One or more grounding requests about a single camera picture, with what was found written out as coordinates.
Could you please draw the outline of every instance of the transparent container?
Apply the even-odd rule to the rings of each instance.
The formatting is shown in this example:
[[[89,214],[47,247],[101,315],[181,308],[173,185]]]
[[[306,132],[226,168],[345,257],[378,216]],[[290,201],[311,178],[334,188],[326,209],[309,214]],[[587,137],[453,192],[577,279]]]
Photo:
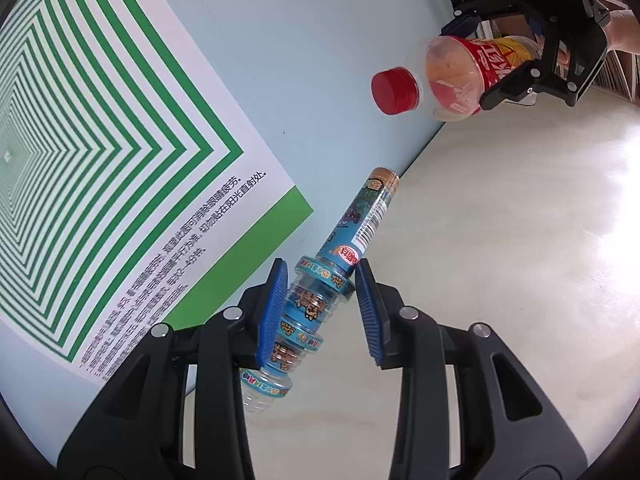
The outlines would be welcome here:
[[[374,101],[387,115],[425,108],[433,118],[459,121],[481,111],[482,94],[523,62],[538,58],[538,44],[522,36],[464,40],[439,36],[417,56],[377,73]],[[535,104],[535,97],[528,98]]]
[[[275,399],[286,395],[293,386],[289,375],[269,366],[262,367],[260,370],[243,369],[240,374],[242,403],[245,409],[251,413],[263,412],[271,406]]]
[[[314,258],[303,256],[285,296],[273,351],[262,368],[240,370],[243,402],[260,413],[292,386],[290,374],[319,350],[318,329],[354,292],[350,276],[367,249],[399,184],[399,177],[376,168]]]

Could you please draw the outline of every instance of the red label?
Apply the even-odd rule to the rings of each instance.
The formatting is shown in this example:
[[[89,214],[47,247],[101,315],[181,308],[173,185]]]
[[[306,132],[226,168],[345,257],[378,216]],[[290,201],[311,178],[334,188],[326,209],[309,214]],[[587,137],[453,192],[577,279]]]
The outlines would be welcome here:
[[[456,38],[473,56],[480,68],[484,91],[495,85],[514,69],[504,57],[497,45],[482,40],[464,40]]]
[[[353,247],[349,247],[348,245],[339,245],[335,248],[335,253],[349,265],[355,265],[358,263],[358,253]]]

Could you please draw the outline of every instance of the beige floor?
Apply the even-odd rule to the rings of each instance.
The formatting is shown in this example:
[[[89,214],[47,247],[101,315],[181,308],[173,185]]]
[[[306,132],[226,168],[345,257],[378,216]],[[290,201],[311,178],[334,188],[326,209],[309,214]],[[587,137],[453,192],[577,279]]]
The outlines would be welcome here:
[[[438,322],[491,324],[593,460],[640,394],[640,110],[591,91],[448,124],[367,257]],[[355,301],[321,333],[289,396],[248,419],[258,480],[388,478],[399,371],[374,366]]]

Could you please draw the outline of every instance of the green striped pattern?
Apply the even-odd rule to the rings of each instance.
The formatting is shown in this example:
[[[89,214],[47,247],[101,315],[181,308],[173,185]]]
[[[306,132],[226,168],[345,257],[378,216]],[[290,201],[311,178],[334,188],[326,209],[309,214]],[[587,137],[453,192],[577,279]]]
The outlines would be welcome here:
[[[20,0],[0,30],[0,310],[72,361],[241,154],[135,0]]]

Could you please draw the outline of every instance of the green border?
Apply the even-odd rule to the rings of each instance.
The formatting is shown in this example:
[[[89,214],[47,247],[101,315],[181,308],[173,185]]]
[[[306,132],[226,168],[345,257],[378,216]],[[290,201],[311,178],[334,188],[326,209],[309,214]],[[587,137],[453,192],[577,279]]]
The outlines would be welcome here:
[[[312,212],[302,193],[292,187],[209,269],[165,321],[175,329],[204,323]]]

